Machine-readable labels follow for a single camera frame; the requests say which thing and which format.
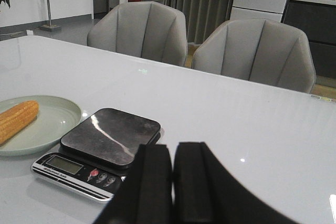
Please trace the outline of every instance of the gray floor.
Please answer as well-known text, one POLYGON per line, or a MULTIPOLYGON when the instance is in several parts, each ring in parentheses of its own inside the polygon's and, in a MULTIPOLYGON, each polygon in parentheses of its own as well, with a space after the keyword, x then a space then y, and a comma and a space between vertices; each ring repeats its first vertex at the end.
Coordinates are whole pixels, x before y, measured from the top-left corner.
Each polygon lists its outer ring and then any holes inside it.
MULTIPOLYGON (((63 40, 75 44, 86 45, 86 37, 90 29, 99 21, 99 19, 86 19, 82 21, 60 24, 60 31, 43 31, 39 27, 33 29, 34 35, 63 40)), ((1 40, 26 36, 26 31, 2 35, 1 40)))

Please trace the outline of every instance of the gray curtain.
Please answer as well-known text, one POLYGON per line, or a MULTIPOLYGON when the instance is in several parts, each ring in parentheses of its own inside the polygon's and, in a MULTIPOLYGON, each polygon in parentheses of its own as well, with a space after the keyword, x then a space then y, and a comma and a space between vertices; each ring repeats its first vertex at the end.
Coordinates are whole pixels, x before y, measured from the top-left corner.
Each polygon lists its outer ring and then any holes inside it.
POLYGON ((165 0, 186 18, 188 42, 201 44, 230 13, 232 0, 165 0))

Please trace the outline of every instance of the lcd screen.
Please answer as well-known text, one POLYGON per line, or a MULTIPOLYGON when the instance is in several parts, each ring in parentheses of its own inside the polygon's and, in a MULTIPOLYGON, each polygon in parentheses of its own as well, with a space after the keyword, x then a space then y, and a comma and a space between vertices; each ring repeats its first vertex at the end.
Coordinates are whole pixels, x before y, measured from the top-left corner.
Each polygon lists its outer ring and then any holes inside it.
POLYGON ((55 168, 64 170, 68 173, 71 174, 76 174, 78 173, 78 171, 83 167, 80 164, 77 164, 75 162, 72 162, 68 159, 62 158, 60 156, 54 156, 53 158, 51 158, 48 162, 48 165, 51 165, 55 168))

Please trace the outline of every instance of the red button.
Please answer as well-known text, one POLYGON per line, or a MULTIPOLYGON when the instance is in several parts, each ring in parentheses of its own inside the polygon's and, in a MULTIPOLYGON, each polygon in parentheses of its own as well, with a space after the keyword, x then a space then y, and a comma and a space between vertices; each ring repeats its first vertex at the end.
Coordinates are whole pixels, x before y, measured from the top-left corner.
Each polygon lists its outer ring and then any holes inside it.
POLYGON ((94 169, 90 172, 90 176, 96 177, 99 174, 99 171, 97 169, 94 169))

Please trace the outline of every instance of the digital kitchen scale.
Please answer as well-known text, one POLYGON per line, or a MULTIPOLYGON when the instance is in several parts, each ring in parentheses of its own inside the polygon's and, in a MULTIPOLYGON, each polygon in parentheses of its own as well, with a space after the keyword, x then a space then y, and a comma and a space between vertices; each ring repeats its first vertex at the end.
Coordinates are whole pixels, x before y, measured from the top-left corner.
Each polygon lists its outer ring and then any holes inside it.
POLYGON ((31 169, 51 183, 107 202, 125 179, 139 145, 156 143, 160 129, 156 121, 101 109, 65 134, 31 169))

